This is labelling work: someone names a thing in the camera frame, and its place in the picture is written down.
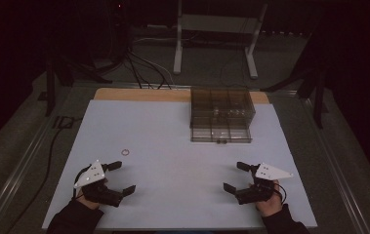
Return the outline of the clear smoky drawer organizer box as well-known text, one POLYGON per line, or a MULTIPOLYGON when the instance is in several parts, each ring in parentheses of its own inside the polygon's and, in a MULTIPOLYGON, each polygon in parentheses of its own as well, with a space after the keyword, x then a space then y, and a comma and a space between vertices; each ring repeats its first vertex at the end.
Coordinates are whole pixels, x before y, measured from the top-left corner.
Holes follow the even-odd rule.
POLYGON ((190 89, 190 124, 193 128, 248 129, 256 110, 247 89, 190 89))

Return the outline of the person's right hand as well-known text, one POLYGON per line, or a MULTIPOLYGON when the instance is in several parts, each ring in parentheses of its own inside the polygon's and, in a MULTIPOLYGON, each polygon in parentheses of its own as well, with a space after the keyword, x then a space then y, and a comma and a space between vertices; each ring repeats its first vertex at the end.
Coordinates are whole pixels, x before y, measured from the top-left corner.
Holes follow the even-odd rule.
POLYGON ((273 186, 274 191, 271 197, 266 201, 260 201, 255 204, 262 217, 275 215, 282 210, 282 195, 279 192, 279 181, 275 180, 273 186))

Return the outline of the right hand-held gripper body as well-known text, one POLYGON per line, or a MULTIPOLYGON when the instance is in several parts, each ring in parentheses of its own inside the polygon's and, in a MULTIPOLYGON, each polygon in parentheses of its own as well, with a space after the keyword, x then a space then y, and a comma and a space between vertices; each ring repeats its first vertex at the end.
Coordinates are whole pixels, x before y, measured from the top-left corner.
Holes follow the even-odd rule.
POLYGON ((235 198, 240 205, 268 200, 274 191, 275 180, 293 176, 292 173, 265 163, 255 166, 258 167, 255 173, 248 172, 253 178, 253 184, 248 188, 236 190, 235 198))

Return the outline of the clear drawer with compartments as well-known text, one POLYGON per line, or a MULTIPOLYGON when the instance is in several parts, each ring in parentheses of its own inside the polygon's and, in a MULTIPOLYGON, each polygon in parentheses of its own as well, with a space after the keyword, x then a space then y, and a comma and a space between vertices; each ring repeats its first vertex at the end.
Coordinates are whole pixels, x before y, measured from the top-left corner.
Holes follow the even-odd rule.
POLYGON ((192 142, 251 143, 252 138, 248 129, 219 129, 219 128, 193 128, 190 133, 192 142))

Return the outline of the aluminium floor rail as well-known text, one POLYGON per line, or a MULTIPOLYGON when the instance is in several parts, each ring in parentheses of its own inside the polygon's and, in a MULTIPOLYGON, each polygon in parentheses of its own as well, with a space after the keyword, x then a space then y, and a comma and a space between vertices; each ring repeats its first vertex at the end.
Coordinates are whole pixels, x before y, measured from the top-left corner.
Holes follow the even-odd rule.
POLYGON ((340 193, 356 234, 370 234, 370 227, 362 214, 353 192, 349 187, 347 179, 344 176, 333 149, 329 145, 323 130, 320 129, 314 122, 313 105, 311 101, 309 99, 300 99, 300 103, 307 115, 308 121, 312 126, 314 135, 317 138, 320 150, 322 151, 322 155, 325 158, 331 177, 333 178, 334 183, 336 184, 336 187, 340 193))
POLYGON ((0 219, 14 199, 15 194, 20 188, 21 182, 24 179, 27 170, 32 164, 32 161, 39 151, 42 141, 46 137, 46 134, 52 127, 53 122, 53 117, 46 118, 42 122, 29 146, 25 149, 24 154, 22 155, 18 164, 15 166, 11 175, 8 177, 5 184, 3 185, 0 192, 0 219))

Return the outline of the white metal stand frame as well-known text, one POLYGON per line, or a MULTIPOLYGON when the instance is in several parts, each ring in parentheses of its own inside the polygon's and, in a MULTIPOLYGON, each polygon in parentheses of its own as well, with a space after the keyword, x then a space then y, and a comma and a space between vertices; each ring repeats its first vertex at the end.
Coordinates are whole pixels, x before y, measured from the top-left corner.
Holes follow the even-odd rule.
POLYGON ((182 72, 183 31, 194 30, 198 32, 236 33, 238 35, 250 34, 251 42, 243 49, 243 52, 250 77, 257 79, 259 75, 254 60, 254 50, 259 39, 266 12, 267 3, 263 3, 255 17, 240 18, 186 14, 183 12, 183 0, 178 0, 177 37, 173 73, 180 74, 182 72))

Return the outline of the black tripod stand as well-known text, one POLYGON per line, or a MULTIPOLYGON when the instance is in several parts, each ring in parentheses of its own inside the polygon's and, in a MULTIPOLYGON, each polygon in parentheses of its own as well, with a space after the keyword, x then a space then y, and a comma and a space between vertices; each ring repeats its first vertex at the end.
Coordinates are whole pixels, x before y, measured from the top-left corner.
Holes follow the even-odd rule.
POLYGON ((270 87, 263 88, 262 92, 273 93, 282 89, 283 87, 288 86, 291 83, 302 80, 303 83, 297 90, 296 95, 298 96, 298 98, 309 98, 311 94, 314 94, 312 117, 316 126, 319 129, 322 129, 323 125, 321 115, 326 73, 327 66, 325 64, 305 68, 302 71, 291 74, 288 78, 284 79, 281 82, 278 82, 270 87))
POLYGON ((43 99, 47 101, 46 116, 50 116, 56 106, 56 80, 59 80, 62 86, 71 87, 74 78, 70 69, 73 68, 97 83, 110 84, 97 73, 85 68, 80 63, 60 54, 55 49, 48 49, 46 53, 46 93, 43 99))

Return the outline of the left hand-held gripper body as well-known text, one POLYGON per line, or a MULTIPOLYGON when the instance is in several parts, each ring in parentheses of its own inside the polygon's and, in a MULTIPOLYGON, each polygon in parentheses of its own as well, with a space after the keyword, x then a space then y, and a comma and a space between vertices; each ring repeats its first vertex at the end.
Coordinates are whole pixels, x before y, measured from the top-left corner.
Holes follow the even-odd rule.
POLYGON ((106 172, 103 170, 103 164, 99 160, 82 169, 73 185, 73 199, 76 200, 78 192, 82 190, 89 201, 118 207, 123 195, 120 192, 107 188, 105 185, 106 172))

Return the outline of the person's left hand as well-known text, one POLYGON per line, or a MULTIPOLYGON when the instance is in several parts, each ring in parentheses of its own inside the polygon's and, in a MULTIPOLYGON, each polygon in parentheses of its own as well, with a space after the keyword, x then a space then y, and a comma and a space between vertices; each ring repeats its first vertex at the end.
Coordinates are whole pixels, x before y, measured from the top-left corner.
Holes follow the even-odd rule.
POLYGON ((87 208, 89 208, 90 210, 97 210, 101 204, 100 203, 97 203, 97 202, 92 202, 92 201, 89 201, 83 194, 83 191, 80 190, 76 196, 76 200, 83 204, 84 206, 86 206, 87 208))

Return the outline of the white table sheet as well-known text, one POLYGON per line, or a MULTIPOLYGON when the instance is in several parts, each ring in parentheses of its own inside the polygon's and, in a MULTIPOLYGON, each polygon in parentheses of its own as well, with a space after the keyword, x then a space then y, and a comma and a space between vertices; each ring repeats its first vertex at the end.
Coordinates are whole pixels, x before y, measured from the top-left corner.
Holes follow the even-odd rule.
POLYGON ((107 173, 108 187, 135 185, 120 206, 103 207, 100 230, 237 230, 259 228, 251 205, 240 205, 223 189, 252 180, 237 162, 266 163, 292 173, 282 180, 292 217, 316 226, 274 107, 258 104, 251 143, 217 144, 190 140, 190 106, 184 102, 93 100, 89 103, 45 216, 51 220, 69 201, 79 171, 99 160, 121 161, 107 173))

